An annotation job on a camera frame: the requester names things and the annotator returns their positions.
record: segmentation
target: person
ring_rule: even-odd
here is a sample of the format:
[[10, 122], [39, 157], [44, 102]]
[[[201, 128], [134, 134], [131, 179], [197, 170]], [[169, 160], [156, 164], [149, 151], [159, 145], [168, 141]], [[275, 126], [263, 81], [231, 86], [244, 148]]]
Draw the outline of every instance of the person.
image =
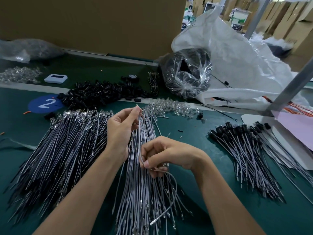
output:
[[[128, 157], [131, 131], [138, 128], [138, 106], [124, 109], [108, 120], [105, 150], [33, 235], [88, 235], [120, 166]], [[164, 162], [180, 165], [195, 176], [215, 233], [265, 234], [202, 150], [170, 138], [158, 137], [142, 145], [143, 164], [153, 178], [163, 172], [151, 169]]]

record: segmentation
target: green anti-static mat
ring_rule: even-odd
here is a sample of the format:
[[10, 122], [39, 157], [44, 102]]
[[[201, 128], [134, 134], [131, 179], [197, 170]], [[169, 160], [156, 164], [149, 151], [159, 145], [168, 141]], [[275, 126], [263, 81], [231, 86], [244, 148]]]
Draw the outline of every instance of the green anti-static mat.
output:
[[[49, 129], [49, 122], [43, 118], [44, 114], [29, 113], [23, 115], [28, 110], [29, 102], [38, 97], [49, 95], [48, 93], [13, 90], [0, 88], [0, 132], [5, 132], [0, 137], [11, 137], [16, 141], [30, 145], [37, 145], [45, 132]], [[133, 107], [135, 103], [115, 102], [108, 105], [105, 110], [120, 111], [123, 108]], [[261, 225], [264, 231], [270, 235], [274, 234], [312, 234], [313, 205], [311, 205], [284, 177], [278, 168], [270, 162], [272, 173], [282, 186], [282, 192], [287, 204], [276, 203], [269, 199], [264, 199], [256, 192], [247, 192], [241, 189], [240, 184], [235, 180], [233, 163], [230, 156], [219, 145], [208, 139], [207, 132], [215, 126], [224, 124], [231, 119], [215, 111], [203, 111], [206, 122], [201, 123], [196, 118], [186, 119], [182, 116], [175, 116], [168, 113], [166, 118], [158, 119], [158, 126], [161, 133], [170, 138], [189, 143], [204, 150], [213, 160], [229, 186], [238, 196], [243, 205], [248, 209], [255, 220]], [[241, 115], [228, 115], [237, 118], [241, 122]], [[19, 147], [12, 142], [0, 142], [0, 191], [2, 192], [10, 180], [18, 171], [18, 167], [24, 162], [32, 151]], [[197, 184], [190, 171], [178, 166], [170, 166], [170, 171], [175, 176], [179, 191], [183, 189], [185, 196], [182, 196], [185, 206], [191, 210], [194, 216], [185, 213], [185, 220], [180, 216], [176, 217], [177, 233], [169, 225], [169, 234], [214, 234], [210, 218], [207, 214], [205, 204], [198, 190]], [[295, 179], [298, 186], [309, 198], [313, 198], [313, 189], [302, 179]], [[111, 215], [112, 206], [118, 177], [112, 184], [111, 189], [103, 203], [96, 219], [92, 234], [114, 234], [115, 214]], [[118, 200], [121, 198], [123, 186], [120, 187]], [[0, 193], [0, 234], [32, 234], [40, 222], [37, 213], [32, 214], [29, 219], [16, 226], [7, 223], [13, 213], [12, 209], [6, 210], [7, 201], [11, 192]]]

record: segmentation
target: metal pole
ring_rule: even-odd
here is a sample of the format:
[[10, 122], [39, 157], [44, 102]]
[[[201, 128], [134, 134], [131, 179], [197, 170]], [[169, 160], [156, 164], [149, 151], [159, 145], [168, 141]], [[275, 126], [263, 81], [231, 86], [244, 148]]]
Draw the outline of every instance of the metal pole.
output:
[[245, 33], [245, 37], [247, 39], [251, 38], [253, 31], [255, 31], [255, 28], [258, 25], [258, 23], [260, 22], [260, 19], [261, 19], [262, 15], [264, 14], [264, 11], [267, 8], [267, 5], [269, 4], [270, 1], [271, 0], [264, 0], [263, 3], [260, 3], [260, 6], [259, 6], [258, 10], [256, 11], [256, 14], [254, 15], [252, 21], [249, 24], [249, 27], [248, 27], [246, 33]]
[[265, 114], [268, 115], [271, 110], [281, 111], [312, 78], [313, 57], [265, 110]]

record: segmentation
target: white bag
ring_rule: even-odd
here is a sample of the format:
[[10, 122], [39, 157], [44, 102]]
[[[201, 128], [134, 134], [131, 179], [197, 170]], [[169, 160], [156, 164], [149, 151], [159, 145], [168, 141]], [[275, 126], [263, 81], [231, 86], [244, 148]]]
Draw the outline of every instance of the white bag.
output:
[[[272, 55], [267, 44], [248, 41], [230, 28], [219, 18], [220, 13], [221, 8], [216, 7], [197, 17], [175, 37], [171, 48], [175, 52], [204, 47], [211, 53], [211, 85], [196, 97], [203, 104], [265, 110], [269, 103], [262, 96], [274, 100], [279, 95], [293, 79], [290, 67]], [[299, 94], [293, 101], [309, 105]]]

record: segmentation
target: right hand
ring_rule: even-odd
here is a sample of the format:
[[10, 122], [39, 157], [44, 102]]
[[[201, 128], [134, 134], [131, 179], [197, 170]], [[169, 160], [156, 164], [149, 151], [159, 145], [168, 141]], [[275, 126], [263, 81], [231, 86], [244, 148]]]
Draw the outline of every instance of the right hand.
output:
[[[155, 168], [165, 171], [167, 168], [163, 167], [164, 163], [173, 163], [193, 171], [203, 160], [209, 159], [204, 151], [163, 136], [143, 144], [141, 146], [141, 155], [144, 164], [141, 160], [139, 162], [142, 168]], [[149, 170], [149, 172], [153, 178], [163, 175], [162, 172], [153, 170]]]

